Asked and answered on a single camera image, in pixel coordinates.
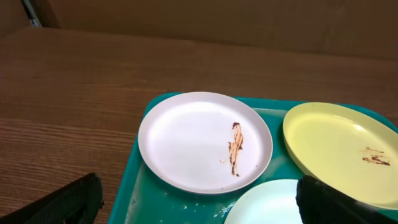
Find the yellow-green plate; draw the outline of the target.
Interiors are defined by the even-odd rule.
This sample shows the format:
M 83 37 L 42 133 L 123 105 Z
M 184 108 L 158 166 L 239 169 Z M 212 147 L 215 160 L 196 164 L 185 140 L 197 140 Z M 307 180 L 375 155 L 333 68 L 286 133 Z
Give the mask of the yellow-green plate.
M 287 150 L 307 175 L 373 207 L 397 209 L 397 133 L 358 111 L 302 103 L 283 120 Z

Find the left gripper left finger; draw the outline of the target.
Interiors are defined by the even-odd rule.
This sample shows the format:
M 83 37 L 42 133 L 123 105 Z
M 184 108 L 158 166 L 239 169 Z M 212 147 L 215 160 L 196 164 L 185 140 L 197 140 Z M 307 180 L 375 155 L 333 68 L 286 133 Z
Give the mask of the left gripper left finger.
M 102 181 L 92 172 L 1 217 L 1 224 L 93 224 L 103 206 Z

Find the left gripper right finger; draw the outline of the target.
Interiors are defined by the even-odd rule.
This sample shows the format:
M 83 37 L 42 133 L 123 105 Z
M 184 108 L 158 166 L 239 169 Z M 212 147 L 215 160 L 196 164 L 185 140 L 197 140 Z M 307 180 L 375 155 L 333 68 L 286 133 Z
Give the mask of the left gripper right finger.
M 298 180 L 295 199 L 303 224 L 397 224 L 309 175 Z

